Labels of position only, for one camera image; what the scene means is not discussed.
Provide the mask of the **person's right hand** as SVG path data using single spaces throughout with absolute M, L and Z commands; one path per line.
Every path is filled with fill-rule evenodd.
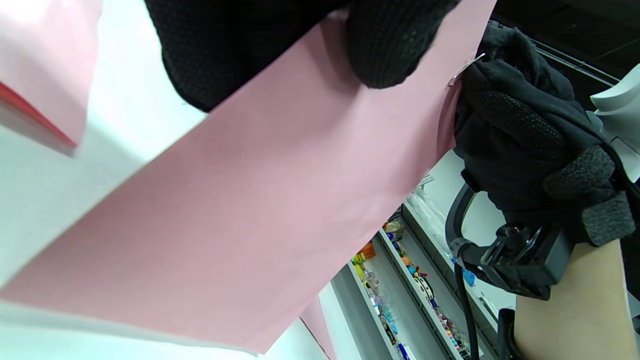
M 599 248 L 633 234 L 639 192 L 569 80 L 516 28 L 489 24 L 462 76 L 455 153 L 508 224 Z

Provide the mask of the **person's left hand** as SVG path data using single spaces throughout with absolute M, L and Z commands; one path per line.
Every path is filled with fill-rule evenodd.
M 147 0 L 174 90 L 210 112 L 330 13 L 347 8 L 349 64 L 371 89 L 402 84 L 457 0 Z

